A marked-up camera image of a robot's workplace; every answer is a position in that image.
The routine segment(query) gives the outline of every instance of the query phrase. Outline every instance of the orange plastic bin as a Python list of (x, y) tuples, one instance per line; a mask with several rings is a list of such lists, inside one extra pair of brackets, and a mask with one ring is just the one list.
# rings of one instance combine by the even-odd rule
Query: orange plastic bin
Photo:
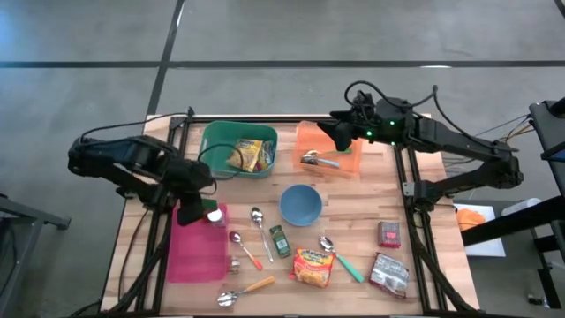
[[(362, 140), (352, 140), (350, 151), (338, 152), (335, 150), (334, 141), (329, 138), (313, 122), (302, 121), (297, 127), (297, 143), (292, 153), (292, 162), (295, 167), (324, 175), (333, 175), (345, 178), (353, 178), (359, 174), (359, 163), (361, 162)], [(340, 164), (339, 168), (328, 166), (324, 163), (319, 165), (301, 163), (300, 158), (310, 150), (317, 150), (319, 158), (328, 159)]]

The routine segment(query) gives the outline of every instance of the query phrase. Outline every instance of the yellow snack bag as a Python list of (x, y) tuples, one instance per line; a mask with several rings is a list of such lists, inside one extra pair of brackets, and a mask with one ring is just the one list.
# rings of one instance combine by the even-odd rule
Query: yellow snack bag
[(333, 254), (297, 248), (297, 253), (292, 262), (290, 278), (324, 288), (329, 284), (329, 275), (332, 272), (333, 263)]
[(236, 150), (231, 153), (228, 164), (232, 167), (242, 168), (247, 172), (253, 172), (262, 144), (263, 141), (261, 140), (238, 140), (236, 148), (241, 151), (241, 155), (244, 157), (243, 165), (241, 164), (241, 156)]

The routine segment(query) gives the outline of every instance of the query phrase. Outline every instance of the chip bag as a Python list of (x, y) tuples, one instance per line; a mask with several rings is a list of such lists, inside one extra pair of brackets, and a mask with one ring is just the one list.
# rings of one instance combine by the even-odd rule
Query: chip bag
[(228, 164), (247, 172), (253, 172), (262, 144), (263, 141), (261, 140), (238, 140), (236, 148), (241, 151), (241, 155), (244, 158), (243, 164), (241, 163), (241, 155), (236, 150), (231, 153)]
[(263, 141), (257, 163), (255, 164), (255, 171), (263, 171), (273, 163), (273, 160), (275, 158), (274, 147), (275, 144), (273, 141)]

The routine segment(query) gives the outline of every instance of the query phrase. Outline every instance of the orange-handled spoon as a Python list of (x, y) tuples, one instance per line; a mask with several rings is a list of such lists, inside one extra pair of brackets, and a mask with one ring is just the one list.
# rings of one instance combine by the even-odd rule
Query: orange-handled spoon
[(218, 297), (218, 305), (222, 306), (222, 307), (229, 307), (231, 305), (233, 305), (236, 300), (237, 297), (239, 295), (245, 294), (246, 292), (253, 292), (255, 290), (258, 290), (261, 287), (267, 286), (268, 284), (272, 284), (275, 282), (275, 277), (274, 276), (270, 276), (267, 277), (265, 279), (260, 280), (259, 282), (245, 288), (242, 291), (228, 291), (228, 292), (223, 292), (220, 297)]
[(241, 241), (241, 235), (239, 235), (239, 233), (237, 233), (236, 231), (231, 231), (230, 232), (230, 241), (234, 242), (234, 243), (238, 243), (239, 245), (241, 245), (241, 247), (244, 249), (245, 253), (247, 254), (247, 256), (249, 256), (249, 258), (251, 259), (251, 261), (253, 262), (253, 264), (255, 264), (255, 267), (258, 270), (263, 270), (263, 265), (261, 265), (261, 263), (259, 262), (259, 260), (257, 260), (255, 257), (253, 257), (253, 255), (251, 255), (251, 253), (249, 253), (249, 251), (247, 250), (247, 248), (245, 248), (244, 246), (244, 242)]

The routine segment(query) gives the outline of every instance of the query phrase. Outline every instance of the metal table frame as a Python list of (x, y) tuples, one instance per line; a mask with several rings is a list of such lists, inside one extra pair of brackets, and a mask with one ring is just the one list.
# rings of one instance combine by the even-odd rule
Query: metal table frame
[(3, 221), (22, 224), (28, 230), (23, 244), (18, 244), (16, 241), (13, 242), (13, 244), (18, 244), (19, 246), (18, 253), (16, 254), (16, 259), (13, 260), (15, 262), (14, 267), (11, 274), (7, 277), (8, 281), (4, 292), (0, 294), (0, 317), (10, 317), (12, 307), (19, 295), (22, 278), (29, 266), (42, 226), (44, 224), (53, 224), (59, 230), (66, 230), (69, 228), (71, 218), (55, 216), (48, 212), (30, 208), (1, 195), (0, 212), (7, 214), (4, 216), (0, 214)]

